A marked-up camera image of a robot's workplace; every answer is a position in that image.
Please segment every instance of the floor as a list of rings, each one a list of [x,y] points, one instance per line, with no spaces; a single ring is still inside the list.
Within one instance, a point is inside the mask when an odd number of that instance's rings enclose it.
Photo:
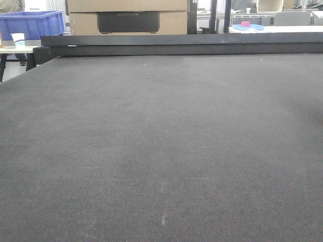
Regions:
[[[3,82],[18,76],[26,71],[26,67],[21,67],[19,62],[7,62],[4,72]]]

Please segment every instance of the blue plastic crate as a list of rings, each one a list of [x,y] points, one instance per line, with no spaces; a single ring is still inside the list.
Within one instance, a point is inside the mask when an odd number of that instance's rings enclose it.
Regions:
[[[0,32],[3,40],[12,40],[13,33],[25,33],[25,39],[32,40],[46,35],[61,35],[64,31],[63,11],[0,14]]]
[[[248,30],[248,29],[256,29],[256,30],[263,30],[264,26],[258,24],[250,24],[249,27],[241,27],[241,24],[233,24],[234,29],[238,29],[241,31]]]

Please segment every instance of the black label on box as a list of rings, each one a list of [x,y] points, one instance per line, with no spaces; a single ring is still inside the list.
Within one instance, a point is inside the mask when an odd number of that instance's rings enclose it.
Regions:
[[[100,33],[155,33],[159,30],[159,12],[100,12],[97,27]]]

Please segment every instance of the table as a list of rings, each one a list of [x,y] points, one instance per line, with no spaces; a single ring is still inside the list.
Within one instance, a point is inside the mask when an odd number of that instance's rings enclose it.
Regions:
[[[310,25],[310,26],[265,26],[262,31],[246,30],[241,31],[234,27],[229,27],[230,33],[293,33],[293,32],[323,32],[322,25]]]
[[[284,11],[301,11],[300,9],[284,9]],[[318,9],[306,9],[307,12],[318,11]],[[274,21],[276,12],[265,12],[265,13],[232,13],[230,15],[230,25],[232,24],[240,24],[241,21],[252,21],[252,19],[264,19],[270,18],[270,21],[267,21],[267,24],[272,24]],[[217,13],[216,14],[217,22],[222,21],[224,19],[224,13]],[[209,27],[209,20],[210,20],[210,11],[198,11],[197,12],[197,25],[201,28],[208,28]]]
[[[26,71],[36,67],[35,59],[33,56],[33,48],[38,46],[26,46],[25,48],[16,48],[15,46],[5,46],[0,48],[1,61],[0,61],[0,82],[2,82],[4,71],[6,68],[8,54],[25,53],[27,55]]]
[[[4,82],[2,242],[319,241],[322,61],[60,57]]]

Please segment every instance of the cardboard box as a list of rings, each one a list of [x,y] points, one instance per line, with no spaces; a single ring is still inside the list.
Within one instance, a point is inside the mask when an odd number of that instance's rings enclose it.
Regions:
[[[293,9],[295,0],[284,0],[284,9]]]
[[[72,35],[172,35],[187,34],[187,12],[171,11],[159,13],[159,30],[155,33],[100,33],[97,13],[70,13]]]
[[[258,13],[281,12],[283,10],[284,0],[258,0]]]
[[[70,13],[187,11],[187,0],[68,0]]]

